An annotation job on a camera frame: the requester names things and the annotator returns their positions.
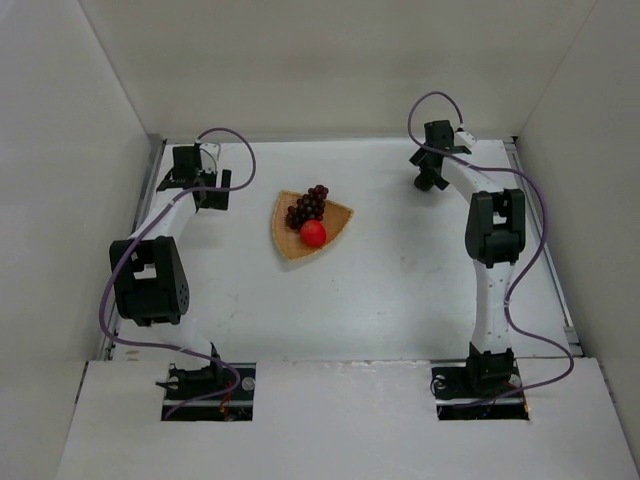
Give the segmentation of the red fake apple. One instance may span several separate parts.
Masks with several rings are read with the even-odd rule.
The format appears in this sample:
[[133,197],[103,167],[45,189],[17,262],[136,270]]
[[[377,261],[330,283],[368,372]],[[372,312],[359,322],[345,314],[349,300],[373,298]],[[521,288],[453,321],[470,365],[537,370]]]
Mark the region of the red fake apple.
[[309,248],[321,248],[327,241],[327,233],[318,220],[306,221],[299,230],[302,243]]

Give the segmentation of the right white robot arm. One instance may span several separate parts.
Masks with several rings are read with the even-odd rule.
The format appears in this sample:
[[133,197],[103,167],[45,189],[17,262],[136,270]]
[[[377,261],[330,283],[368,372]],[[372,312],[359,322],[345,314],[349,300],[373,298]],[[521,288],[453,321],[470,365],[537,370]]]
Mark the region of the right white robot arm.
[[456,161],[469,154],[455,144],[447,120],[424,125],[427,148],[410,162],[419,168],[414,186],[421,191],[451,186],[467,201],[464,243],[476,275],[476,316],[469,353],[462,367],[435,367],[432,388],[440,400],[488,399],[506,390],[514,373],[514,353],[505,296],[526,244],[525,197],[487,174]]

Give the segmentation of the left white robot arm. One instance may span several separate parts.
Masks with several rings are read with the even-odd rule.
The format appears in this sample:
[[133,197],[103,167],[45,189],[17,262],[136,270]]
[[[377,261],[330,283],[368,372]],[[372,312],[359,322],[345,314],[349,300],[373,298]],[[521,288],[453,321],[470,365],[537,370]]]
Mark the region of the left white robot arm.
[[177,247],[188,221],[201,209],[226,211],[229,194],[190,193],[162,219],[157,216],[178,193],[191,187],[231,185],[232,172],[218,168],[215,150],[214,146],[199,142],[173,148],[173,166],[156,189],[158,204],[128,239],[113,242],[109,249],[111,266],[115,267],[133,240],[145,228],[150,229],[117,275],[116,306],[122,318],[151,329],[159,343],[198,354],[188,360],[176,356],[169,381],[163,384],[166,390],[183,395],[203,395],[208,389],[230,385],[229,375],[213,361],[219,357],[215,346],[187,315],[191,294]]

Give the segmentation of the dark fake fruit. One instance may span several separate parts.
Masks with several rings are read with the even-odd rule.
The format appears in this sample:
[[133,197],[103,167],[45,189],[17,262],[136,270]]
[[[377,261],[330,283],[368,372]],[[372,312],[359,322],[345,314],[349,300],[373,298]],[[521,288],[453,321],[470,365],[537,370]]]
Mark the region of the dark fake fruit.
[[435,186],[435,179],[436,177],[431,170],[421,170],[414,179],[414,186],[422,192],[428,192]]

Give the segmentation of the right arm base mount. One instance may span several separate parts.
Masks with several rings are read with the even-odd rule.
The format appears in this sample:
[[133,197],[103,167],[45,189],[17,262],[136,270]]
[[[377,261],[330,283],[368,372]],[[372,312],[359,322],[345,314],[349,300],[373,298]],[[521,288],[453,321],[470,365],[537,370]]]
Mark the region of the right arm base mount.
[[514,354],[469,350],[463,362],[431,365],[430,391],[441,421],[529,419]]

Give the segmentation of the dark red grape bunch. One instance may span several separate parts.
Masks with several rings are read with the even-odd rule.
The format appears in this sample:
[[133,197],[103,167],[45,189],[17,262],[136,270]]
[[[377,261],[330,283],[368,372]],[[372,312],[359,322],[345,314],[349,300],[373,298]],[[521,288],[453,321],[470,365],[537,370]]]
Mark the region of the dark red grape bunch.
[[286,210],[285,224],[294,231],[299,231],[304,223],[310,220],[321,221],[324,216],[329,189],[321,184],[308,189],[298,198],[294,205]]

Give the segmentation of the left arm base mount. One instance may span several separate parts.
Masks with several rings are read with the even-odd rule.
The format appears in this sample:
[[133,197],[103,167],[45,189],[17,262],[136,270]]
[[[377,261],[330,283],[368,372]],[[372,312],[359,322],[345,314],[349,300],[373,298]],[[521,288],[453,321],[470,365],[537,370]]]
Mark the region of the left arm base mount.
[[164,390],[161,420],[170,422],[249,422],[253,420],[257,365],[233,364],[239,377],[216,365],[199,370],[171,364]]

